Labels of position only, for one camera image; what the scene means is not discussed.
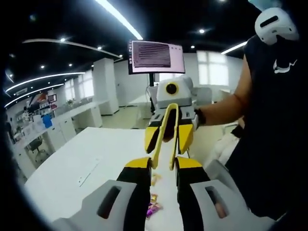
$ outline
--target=monitor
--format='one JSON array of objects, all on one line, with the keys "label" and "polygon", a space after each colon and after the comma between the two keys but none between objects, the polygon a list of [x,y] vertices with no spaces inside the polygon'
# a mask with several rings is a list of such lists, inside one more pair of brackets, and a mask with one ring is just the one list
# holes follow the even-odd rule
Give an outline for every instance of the monitor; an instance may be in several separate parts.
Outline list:
[{"label": "monitor", "polygon": [[128,43],[128,72],[185,73],[183,48],[180,45],[150,41]]},{"label": "monitor", "polygon": [[49,103],[53,103],[53,102],[56,102],[56,101],[57,101],[57,95],[56,94],[48,96],[48,102]]}]

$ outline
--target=blue object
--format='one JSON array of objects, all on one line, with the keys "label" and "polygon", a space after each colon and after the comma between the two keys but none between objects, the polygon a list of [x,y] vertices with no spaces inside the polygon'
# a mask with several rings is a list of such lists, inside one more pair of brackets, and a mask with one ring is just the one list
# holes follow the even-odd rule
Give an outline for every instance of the blue object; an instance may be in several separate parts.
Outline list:
[{"label": "blue object", "polygon": [[51,115],[47,114],[43,116],[43,124],[45,128],[50,128],[52,126]]}]

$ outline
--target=ceiling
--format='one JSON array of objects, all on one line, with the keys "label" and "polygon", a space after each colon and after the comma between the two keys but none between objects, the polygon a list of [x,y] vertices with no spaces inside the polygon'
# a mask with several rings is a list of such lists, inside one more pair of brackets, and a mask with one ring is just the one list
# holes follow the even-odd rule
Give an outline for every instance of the ceiling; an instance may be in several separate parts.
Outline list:
[{"label": "ceiling", "polygon": [[[254,34],[258,10],[248,0],[194,0],[175,4],[166,0],[108,0],[141,34],[144,40],[176,43],[184,52],[211,50],[221,52],[246,41]],[[136,39],[129,30],[95,0],[44,0],[26,13],[16,47],[11,47],[7,73],[15,83],[6,81],[5,89],[35,77],[86,71],[93,62],[118,57],[98,50],[53,42],[22,43],[29,39],[65,38],[127,58],[127,42]],[[241,50],[228,55],[242,57]],[[32,83],[33,90],[63,83],[76,76],[52,77]],[[29,84],[11,90],[13,93]]]}]

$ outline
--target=candy wrapper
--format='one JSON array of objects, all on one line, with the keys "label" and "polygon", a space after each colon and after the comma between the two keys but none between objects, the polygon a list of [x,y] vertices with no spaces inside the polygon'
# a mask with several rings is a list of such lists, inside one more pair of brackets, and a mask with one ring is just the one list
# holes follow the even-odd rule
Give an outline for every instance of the candy wrapper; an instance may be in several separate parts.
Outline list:
[{"label": "candy wrapper", "polygon": [[160,180],[162,177],[159,174],[153,173],[152,174],[152,180],[151,180],[151,185],[155,186],[156,182]]},{"label": "candy wrapper", "polygon": [[151,194],[151,203],[156,203],[157,197],[158,197],[157,194],[152,193],[152,194]]},{"label": "candy wrapper", "polygon": [[159,203],[150,203],[149,204],[149,208],[148,208],[148,211],[146,213],[146,218],[147,219],[150,219],[150,217],[158,212],[160,209],[162,209],[163,207],[159,204]]}]

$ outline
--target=wristwatch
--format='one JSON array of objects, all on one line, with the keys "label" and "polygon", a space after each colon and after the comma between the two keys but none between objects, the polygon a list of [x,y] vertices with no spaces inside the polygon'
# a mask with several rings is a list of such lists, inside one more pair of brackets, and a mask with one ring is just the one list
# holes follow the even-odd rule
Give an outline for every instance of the wristwatch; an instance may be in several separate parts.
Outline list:
[{"label": "wristwatch", "polygon": [[200,109],[195,109],[194,112],[198,116],[198,126],[205,125],[206,124],[206,117],[204,116],[202,111]]}]

